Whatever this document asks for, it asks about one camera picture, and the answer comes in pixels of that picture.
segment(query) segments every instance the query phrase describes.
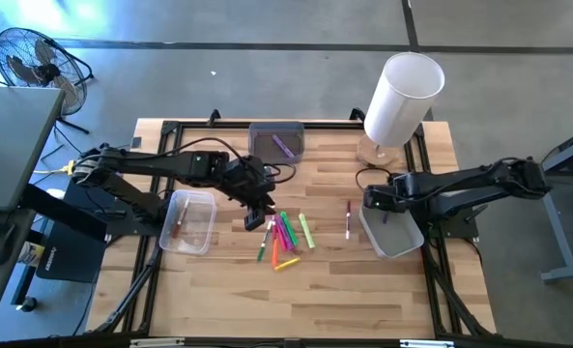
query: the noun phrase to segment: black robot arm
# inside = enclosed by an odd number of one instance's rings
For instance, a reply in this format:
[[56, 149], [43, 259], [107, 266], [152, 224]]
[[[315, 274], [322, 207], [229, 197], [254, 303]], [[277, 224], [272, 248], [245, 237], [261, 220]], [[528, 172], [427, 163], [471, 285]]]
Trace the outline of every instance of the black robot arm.
[[[387, 185], [371, 185], [365, 189], [363, 205], [404, 213], [418, 204], [428, 203], [430, 218], [440, 219], [507, 196], [539, 199], [549, 190], [539, 163], [532, 158], [508, 158], [445, 174], [391, 174]], [[441, 195], [452, 191], [461, 192]]]
[[152, 192], [142, 192], [120, 174], [172, 178], [193, 188], [215, 188], [247, 207], [245, 229], [265, 223], [275, 213], [268, 195], [275, 183], [262, 161], [253, 156], [229, 160], [226, 152], [184, 151], [177, 155], [129, 152], [102, 144], [80, 156], [72, 179], [81, 186], [100, 187], [133, 208], [142, 223], [161, 224], [168, 202]]

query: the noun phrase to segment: gray floor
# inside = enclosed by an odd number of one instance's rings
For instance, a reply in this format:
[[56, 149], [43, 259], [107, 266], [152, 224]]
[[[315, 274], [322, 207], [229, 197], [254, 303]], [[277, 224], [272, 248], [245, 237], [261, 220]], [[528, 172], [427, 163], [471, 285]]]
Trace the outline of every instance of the gray floor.
[[[0, 31], [27, 26], [55, 38], [152, 42], [406, 44], [400, 1], [0, 0]], [[422, 44], [573, 46], [573, 0], [412, 0]], [[96, 80], [64, 130], [80, 148], [129, 142], [139, 117], [344, 118], [366, 108], [391, 52], [74, 49]], [[573, 134], [573, 55], [431, 54], [446, 87], [433, 110], [450, 123], [463, 167], [503, 156], [541, 159]], [[50, 136], [47, 149], [57, 146]], [[76, 156], [66, 146], [43, 167]], [[44, 181], [64, 189], [67, 178]], [[573, 187], [555, 199], [573, 243]], [[500, 333], [573, 344], [573, 279], [545, 286], [561, 265], [541, 202], [505, 199], [477, 222]], [[0, 340], [71, 334], [90, 286], [37, 279], [44, 308], [0, 306]]]

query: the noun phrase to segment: black fan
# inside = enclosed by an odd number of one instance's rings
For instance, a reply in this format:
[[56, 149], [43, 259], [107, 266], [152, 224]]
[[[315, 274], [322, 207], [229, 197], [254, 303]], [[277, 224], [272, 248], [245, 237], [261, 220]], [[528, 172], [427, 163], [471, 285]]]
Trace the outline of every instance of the black fan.
[[[85, 66], [84, 76], [76, 61]], [[86, 80], [93, 71], [48, 36], [31, 29], [0, 33], [0, 73], [10, 86], [52, 87], [65, 91], [63, 115], [77, 112], [86, 101]]]

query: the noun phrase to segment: wooden table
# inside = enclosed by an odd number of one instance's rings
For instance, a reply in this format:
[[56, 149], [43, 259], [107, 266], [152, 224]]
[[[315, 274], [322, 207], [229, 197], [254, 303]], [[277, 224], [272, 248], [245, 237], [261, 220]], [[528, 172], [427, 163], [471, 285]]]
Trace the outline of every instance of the wooden table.
[[[138, 120], [135, 136], [141, 137], [142, 143], [134, 151], [157, 150], [163, 121]], [[427, 122], [423, 126], [433, 172], [458, 169], [448, 124]], [[355, 157], [362, 135], [362, 130], [305, 131], [305, 153], [297, 165], [298, 174], [278, 185], [271, 196], [276, 208], [291, 217], [301, 238], [296, 216], [305, 214], [316, 248], [310, 250], [303, 242], [301, 262], [282, 273], [270, 266], [271, 248], [262, 263], [255, 261], [265, 227], [245, 232], [245, 209], [209, 189], [217, 203], [212, 245], [200, 257], [163, 254], [151, 335], [432, 337], [419, 250], [396, 259], [380, 259], [361, 227], [358, 209], [352, 218], [351, 239], [345, 239], [346, 202], [352, 200], [358, 207], [362, 198], [355, 184], [355, 173], [363, 168]], [[183, 143], [204, 136], [219, 137], [247, 153], [246, 130], [185, 130]], [[213, 142], [190, 149], [225, 151]], [[404, 157], [388, 169], [406, 171]], [[126, 175], [126, 179], [149, 190], [150, 177]], [[386, 175], [368, 171], [360, 175], [360, 181], [363, 185], [384, 183]], [[125, 237], [107, 250], [87, 329], [102, 323], [128, 291], [137, 243], [138, 238]], [[456, 291], [481, 324], [493, 331], [484, 277], [473, 247], [448, 240], [447, 251]], [[280, 261], [290, 257], [280, 252]], [[144, 294], [136, 307], [136, 321]], [[440, 301], [448, 327], [443, 296]]]

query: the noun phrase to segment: clear plastic container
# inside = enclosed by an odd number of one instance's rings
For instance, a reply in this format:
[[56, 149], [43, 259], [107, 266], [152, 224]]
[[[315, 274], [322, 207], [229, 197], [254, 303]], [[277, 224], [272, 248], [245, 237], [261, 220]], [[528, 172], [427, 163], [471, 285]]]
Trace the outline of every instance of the clear plastic container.
[[172, 194], [159, 246], [168, 251], [202, 255], [211, 244], [215, 199], [204, 191], [177, 189]]

